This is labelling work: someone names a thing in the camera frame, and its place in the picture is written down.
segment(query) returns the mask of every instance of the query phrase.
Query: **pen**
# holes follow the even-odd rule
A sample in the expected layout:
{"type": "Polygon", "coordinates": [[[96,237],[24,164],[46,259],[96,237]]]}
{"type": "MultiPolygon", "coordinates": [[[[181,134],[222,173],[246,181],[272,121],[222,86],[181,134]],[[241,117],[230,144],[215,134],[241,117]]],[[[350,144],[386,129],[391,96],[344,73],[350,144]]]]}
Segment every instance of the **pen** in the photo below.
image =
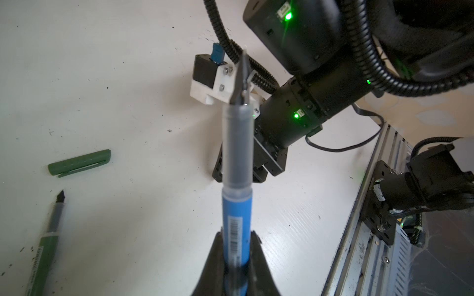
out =
{"type": "Polygon", "coordinates": [[[247,78],[251,72],[244,51],[237,67],[234,93],[223,107],[222,214],[227,296],[243,296],[247,280],[243,267],[250,256],[250,216],[254,153],[253,108],[247,78]]]}
{"type": "Polygon", "coordinates": [[[46,232],[39,241],[36,257],[28,281],[27,296],[42,296],[45,288],[46,277],[53,263],[59,239],[59,222],[64,209],[64,190],[56,197],[53,212],[46,232]]]}

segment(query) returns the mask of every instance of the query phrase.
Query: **barcode sticker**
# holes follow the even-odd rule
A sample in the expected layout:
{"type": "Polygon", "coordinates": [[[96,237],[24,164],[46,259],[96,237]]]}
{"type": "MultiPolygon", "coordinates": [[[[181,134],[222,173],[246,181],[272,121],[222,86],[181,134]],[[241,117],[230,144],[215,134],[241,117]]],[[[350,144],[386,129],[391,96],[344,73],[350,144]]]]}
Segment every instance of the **barcode sticker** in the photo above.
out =
{"type": "Polygon", "coordinates": [[[242,217],[228,216],[229,265],[240,266],[242,262],[242,217]]]}
{"type": "Polygon", "coordinates": [[[39,261],[41,260],[42,253],[43,253],[43,247],[42,246],[38,247],[36,251],[35,261],[33,262],[33,269],[31,270],[31,276],[28,282],[28,288],[27,288],[27,294],[26,294],[27,296],[30,295],[31,289],[33,288],[33,284],[36,279],[36,273],[38,271],[38,265],[39,265],[39,261]]]}

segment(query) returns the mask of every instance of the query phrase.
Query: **cable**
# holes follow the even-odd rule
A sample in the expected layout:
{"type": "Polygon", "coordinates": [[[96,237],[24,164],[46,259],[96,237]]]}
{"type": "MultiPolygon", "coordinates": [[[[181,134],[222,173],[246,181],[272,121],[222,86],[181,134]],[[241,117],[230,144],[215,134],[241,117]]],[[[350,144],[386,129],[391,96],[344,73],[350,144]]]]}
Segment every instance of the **cable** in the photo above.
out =
{"type": "MultiPolygon", "coordinates": [[[[238,46],[238,44],[233,40],[229,39],[226,29],[224,28],[224,24],[220,18],[216,1],[204,0],[204,5],[206,6],[210,23],[212,24],[212,28],[214,29],[214,33],[216,33],[220,45],[224,48],[224,51],[227,53],[227,56],[229,56],[229,59],[234,64],[237,64],[240,59],[240,55],[242,54],[242,48],[240,48],[240,46],[238,46]]],[[[256,60],[251,57],[249,57],[249,60],[252,69],[257,71],[257,74],[252,79],[252,82],[269,94],[275,93],[280,87],[276,79],[256,60]]]]}
{"type": "Polygon", "coordinates": [[[352,145],[352,146],[349,146],[349,147],[346,147],[346,148],[340,148],[340,149],[332,149],[332,148],[326,148],[326,147],[316,145],[316,144],[314,144],[313,142],[310,141],[310,138],[308,136],[305,137],[306,143],[308,143],[311,147],[314,147],[314,148],[317,148],[317,149],[320,149],[320,150],[324,150],[324,151],[327,151],[327,152],[344,152],[344,151],[348,151],[348,150],[352,150],[352,149],[355,149],[355,148],[362,147],[365,144],[367,144],[368,142],[370,142],[371,140],[373,140],[380,133],[380,131],[382,131],[382,126],[383,126],[383,123],[385,122],[385,119],[381,115],[378,115],[375,112],[359,108],[356,104],[352,104],[352,108],[354,108],[354,111],[359,115],[378,117],[381,120],[382,125],[380,126],[380,129],[377,131],[377,133],[375,133],[373,136],[371,136],[370,138],[368,138],[367,140],[365,140],[365,141],[363,141],[359,144],[352,145]]]}
{"type": "MultiPolygon", "coordinates": [[[[457,139],[459,139],[459,137],[432,137],[432,138],[421,140],[411,150],[410,160],[415,158],[415,156],[418,155],[419,150],[427,144],[431,144],[431,143],[450,143],[450,142],[452,142],[454,140],[457,140],[457,139]]],[[[421,213],[416,214],[415,226],[418,226],[418,227],[422,226],[421,213]]],[[[413,245],[418,244],[418,239],[419,239],[420,234],[421,234],[421,230],[420,229],[415,229],[415,231],[413,232],[413,234],[410,237],[410,243],[413,244],[413,245]]]]}
{"type": "Polygon", "coordinates": [[[474,67],[433,82],[417,82],[393,75],[381,60],[369,28],[365,0],[344,0],[342,13],[355,61],[365,79],[377,89],[396,96],[422,97],[457,89],[474,82],[474,67]]]}

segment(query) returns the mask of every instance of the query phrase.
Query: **table surface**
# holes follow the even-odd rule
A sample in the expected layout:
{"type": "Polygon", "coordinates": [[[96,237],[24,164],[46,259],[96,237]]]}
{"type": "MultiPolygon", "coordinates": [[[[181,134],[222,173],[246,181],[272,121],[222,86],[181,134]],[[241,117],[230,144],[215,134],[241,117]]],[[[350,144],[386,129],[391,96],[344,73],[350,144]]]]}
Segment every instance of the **table surface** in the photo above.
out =
{"type": "MultiPolygon", "coordinates": [[[[231,38],[289,75],[219,0],[231,38]]],[[[0,3],[0,294],[22,295],[55,196],[67,208],[47,295],[189,295],[221,222],[211,177],[221,105],[189,96],[195,54],[216,41],[201,1],[0,3]],[[111,149],[58,179],[49,163],[111,149]]],[[[348,108],[313,141],[358,143],[378,126],[348,108]]],[[[375,140],[344,153],[303,139],[286,172],[254,186],[252,228],[283,296],[321,293],[375,140]]]]}

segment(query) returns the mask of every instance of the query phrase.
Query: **green pen cap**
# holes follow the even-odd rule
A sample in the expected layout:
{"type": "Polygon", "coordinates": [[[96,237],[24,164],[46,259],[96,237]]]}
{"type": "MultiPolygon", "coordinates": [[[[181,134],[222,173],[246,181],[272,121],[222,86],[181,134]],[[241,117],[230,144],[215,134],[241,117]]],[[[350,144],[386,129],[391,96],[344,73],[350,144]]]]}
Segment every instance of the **green pen cap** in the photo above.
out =
{"type": "Polygon", "coordinates": [[[64,177],[83,170],[97,168],[110,161],[112,152],[110,149],[89,153],[86,155],[66,159],[65,161],[58,161],[48,165],[48,170],[51,175],[59,175],[64,177]]]}

